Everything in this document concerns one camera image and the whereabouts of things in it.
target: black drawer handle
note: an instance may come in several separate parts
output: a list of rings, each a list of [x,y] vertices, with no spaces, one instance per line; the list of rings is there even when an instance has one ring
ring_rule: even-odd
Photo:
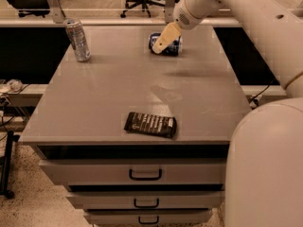
[[[134,181],[157,181],[162,177],[162,169],[159,169],[159,174],[157,177],[152,177],[152,178],[136,178],[133,176],[133,170],[130,169],[129,177],[130,177],[130,179],[132,179]]]
[[[159,206],[159,199],[157,199],[155,205],[152,205],[152,206],[140,206],[140,205],[137,205],[136,199],[134,199],[134,207],[136,207],[136,208],[156,208],[158,206]]]
[[[142,222],[141,217],[138,217],[139,224],[157,224],[159,222],[159,217],[157,216],[157,220],[155,222]]]

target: aluminum can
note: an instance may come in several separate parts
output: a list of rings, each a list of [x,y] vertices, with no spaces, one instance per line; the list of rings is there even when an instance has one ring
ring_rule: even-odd
[[[157,32],[150,35],[149,50],[152,51],[152,47],[160,35],[161,35],[161,33],[157,33]],[[167,55],[172,55],[172,56],[179,55],[179,53],[182,52],[182,42],[183,42],[183,39],[181,36],[179,36],[179,38],[177,40],[174,40],[171,44],[169,44],[168,47],[166,47],[162,51],[162,54],[167,54]]]
[[[85,33],[79,19],[64,21],[67,36],[72,44],[77,61],[88,61],[91,57]]]

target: drawer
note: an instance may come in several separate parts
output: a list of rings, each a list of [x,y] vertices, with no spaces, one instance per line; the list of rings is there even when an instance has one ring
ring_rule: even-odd
[[[76,209],[201,209],[217,208],[223,191],[77,192],[67,199]]]
[[[42,160],[54,184],[218,184],[225,159]]]
[[[203,223],[211,210],[90,211],[84,217],[90,224]]]

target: white robotic arm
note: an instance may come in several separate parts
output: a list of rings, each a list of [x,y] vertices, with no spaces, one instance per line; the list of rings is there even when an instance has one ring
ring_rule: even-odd
[[[226,165],[226,227],[300,227],[303,210],[303,25],[274,0],[181,0],[153,46],[160,53],[228,6],[289,97],[243,118]]]

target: gray tabletop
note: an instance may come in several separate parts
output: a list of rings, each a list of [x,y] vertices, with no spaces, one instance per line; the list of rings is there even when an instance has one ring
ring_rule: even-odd
[[[162,26],[87,26],[91,59],[69,47],[20,141],[24,144],[228,142],[250,111],[211,26],[183,32],[177,57],[148,48]],[[175,116],[172,139],[127,133],[129,112]]]

